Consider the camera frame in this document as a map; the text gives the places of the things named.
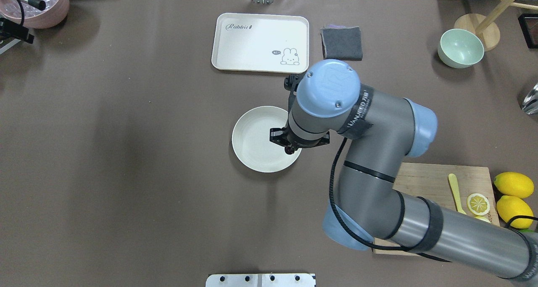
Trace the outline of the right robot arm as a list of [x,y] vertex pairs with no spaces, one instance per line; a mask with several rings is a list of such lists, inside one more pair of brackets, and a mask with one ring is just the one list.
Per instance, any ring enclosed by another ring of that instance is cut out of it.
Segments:
[[[494,226],[393,188],[404,157],[428,150],[436,114],[410,99],[362,84],[347,63],[323,60],[285,79],[288,119],[272,128],[270,141],[289,155],[344,137],[332,163],[323,229],[355,250],[405,251],[459,262],[507,279],[537,285],[537,234]],[[334,173],[350,140],[338,182]]]

